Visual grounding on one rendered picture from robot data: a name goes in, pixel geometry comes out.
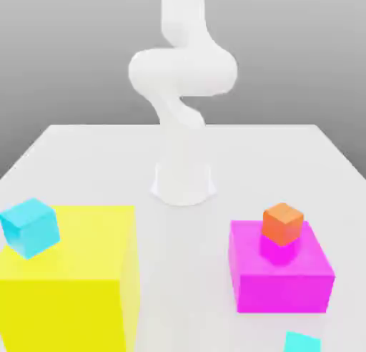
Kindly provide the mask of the small orange cube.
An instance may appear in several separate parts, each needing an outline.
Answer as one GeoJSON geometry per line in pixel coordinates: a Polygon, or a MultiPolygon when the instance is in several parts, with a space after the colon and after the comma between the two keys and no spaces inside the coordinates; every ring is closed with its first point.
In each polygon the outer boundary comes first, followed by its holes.
{"type": "Polygon", "coordinates": [[[278,246],[284,247],[300,237],[303,221],[302,212],[282,202],[263,212],[261,233],[278,246]]]}

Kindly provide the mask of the small cyan cube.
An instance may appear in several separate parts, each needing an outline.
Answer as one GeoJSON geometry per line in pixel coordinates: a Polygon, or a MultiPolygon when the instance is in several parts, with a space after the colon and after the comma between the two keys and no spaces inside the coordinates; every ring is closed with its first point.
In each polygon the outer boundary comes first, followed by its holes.
{"type": "Polygon", "coordinates": [[[9,247],[25,259],[61,240],[55,210],[36,198],[0,212],[0,223],[9,247]]]}
{"type": "Polygon", "coordinates": [[[321,352],[321,340],[288,331],[285,336],[284,352],[321,352]]]}

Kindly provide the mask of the large magenta box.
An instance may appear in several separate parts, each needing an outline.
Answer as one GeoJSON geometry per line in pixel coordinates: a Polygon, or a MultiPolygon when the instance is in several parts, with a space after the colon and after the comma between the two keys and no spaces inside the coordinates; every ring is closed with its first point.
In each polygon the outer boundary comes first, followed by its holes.
{"type": "Polygon", "coordinates": [[[261,220],[230,223],[228,261],[239,313],[325,313],[335,281],[310,224],[284,247],[261,233],[261,220]]]}

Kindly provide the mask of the large yellow box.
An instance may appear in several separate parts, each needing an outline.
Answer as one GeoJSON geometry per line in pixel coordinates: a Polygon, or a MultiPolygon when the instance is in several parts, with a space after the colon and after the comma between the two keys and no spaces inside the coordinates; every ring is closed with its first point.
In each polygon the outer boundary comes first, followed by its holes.
{"type": "Polygon", "coordinates": [[[6,352],[134,352],[140,306],[135,211],[58,205],[61,240],[25,259],[0,251],[6,352]]]}

